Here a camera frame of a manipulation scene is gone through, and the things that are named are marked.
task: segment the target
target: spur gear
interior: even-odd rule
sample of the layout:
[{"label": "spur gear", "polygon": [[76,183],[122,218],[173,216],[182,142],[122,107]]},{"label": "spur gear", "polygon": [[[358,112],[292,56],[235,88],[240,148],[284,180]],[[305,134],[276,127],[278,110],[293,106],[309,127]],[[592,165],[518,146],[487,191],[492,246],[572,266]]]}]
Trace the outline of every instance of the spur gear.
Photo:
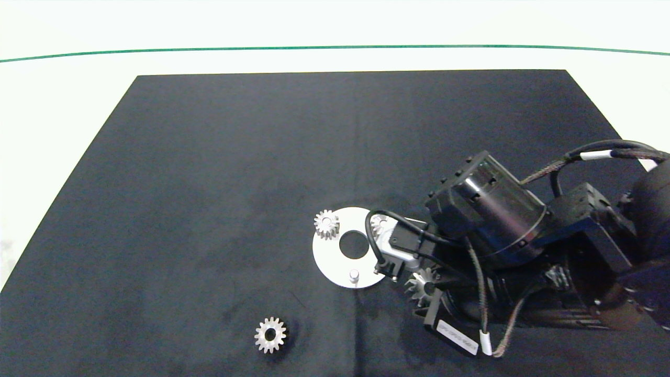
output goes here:
[{"label": "spur gear", "polygon": [[405,283],[409,288],[405,292],[412,292],[412,300],[418,300],[417,306],[422,307],[433,297],[433,289],[436,281],[435,271],[430,267],[419,269],[412,274],[412,277]]},{"label": "spur gear", "polygon": [[373,215],[370,219],[370,226],[373,229],[373,236],[375,238],[379,237],[380,234],[384,231],[386,225],[389,224],[389,217],[386,215]]},{"label": "spur gear", "polygon": [[314,228],[321,238],[335,238],[340,231],[340,219],[333,211],[326,209],[314,217]]},{"label": "spur gear", "polygon": [[268,351],[272,354],[275,350],[279,351],[279,346],[284,344],[284,339],[288,336],[288,329],[284,327],[284,322],[279,318],[270,317],[264,322],[259,323],[260,327],[256,329],[256,345],[258,350],[263,350],[264,354]]}]

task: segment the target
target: black table surface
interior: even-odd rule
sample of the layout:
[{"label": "black table surface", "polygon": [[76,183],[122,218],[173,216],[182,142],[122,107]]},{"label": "black table surface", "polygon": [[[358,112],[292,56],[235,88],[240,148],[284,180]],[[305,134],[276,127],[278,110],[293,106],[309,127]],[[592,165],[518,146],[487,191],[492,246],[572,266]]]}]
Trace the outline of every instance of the black table surface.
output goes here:
[{"label": "black table surface", "polygon": [[[504,359],[473,360],[422,329],[402,284],[341,288],[312,256],[322,209],[427,219],[468,155],[522,178],[617,137],[562,70],[139,76],[0,293],[0,375],[667,376],[649,319],[518,329]],[[643,172],[584,162],[563,183],[616,200]],[[270,316],[290,330],[271,356],[253,337]]]}]

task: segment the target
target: white cable tie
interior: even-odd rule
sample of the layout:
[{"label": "white cable tie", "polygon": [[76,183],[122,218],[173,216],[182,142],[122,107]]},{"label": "white cable tie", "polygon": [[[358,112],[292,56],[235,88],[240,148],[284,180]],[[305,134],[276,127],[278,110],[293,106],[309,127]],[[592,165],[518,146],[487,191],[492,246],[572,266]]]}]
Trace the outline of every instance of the white cable tie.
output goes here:
[{"label": "white cable tie", "polygon": [[479,330],[479,343],[482,345],[482,352],[484,355],[491,356],[493,351],[491,350],[491,334],[484,333],[482,330]]},{"label": "white cable tie", "polygon": [[580,158],[584,161],[612,158],[612,150],[608,149],[608,150],[595,150],[593,152],[582,152],[580,153]]}]

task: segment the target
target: screw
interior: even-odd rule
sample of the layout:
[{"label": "screw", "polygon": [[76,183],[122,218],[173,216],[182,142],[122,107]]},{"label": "screw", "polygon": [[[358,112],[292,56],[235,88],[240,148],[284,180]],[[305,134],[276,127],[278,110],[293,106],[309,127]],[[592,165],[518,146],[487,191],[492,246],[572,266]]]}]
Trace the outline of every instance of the screw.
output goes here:
[{"label": "screw", "polygon": [[357,269],[353,269],[353,270],[349,271],[349,281],[350,282],[352,282],[352,283],[358,282],[358,276],[359,276],[359,273],[358,273]]},{"label": "screw", "polygon": [[656,310],[656,301],[654,301],[653,299],[645,300],[645,304],[642,306],[642,309],[644,309],[646,311]]}]

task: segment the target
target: circular plate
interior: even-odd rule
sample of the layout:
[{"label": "circular plate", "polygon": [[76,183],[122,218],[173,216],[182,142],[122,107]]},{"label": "circular plate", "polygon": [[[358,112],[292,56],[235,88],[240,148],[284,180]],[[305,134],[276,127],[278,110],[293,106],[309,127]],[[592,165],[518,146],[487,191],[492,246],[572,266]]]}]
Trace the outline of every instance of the circular plate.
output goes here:
[{"label": "circular plate", "polygon": [[[319,270],[333,283],[344,288],[365,288],[384,279],[384,275],[375,274],[377,259],[370,246],[365,255],[358,259],[345,256],[340,250],[340,237],[349,231],[365,235],[365,208],[347,207],[333,211],[340,220],[340,231],[332,239],[322,239],[315,232],[312,240],[312,252]],[[352,279],[352,270],[358,271],[358,280]]]}]

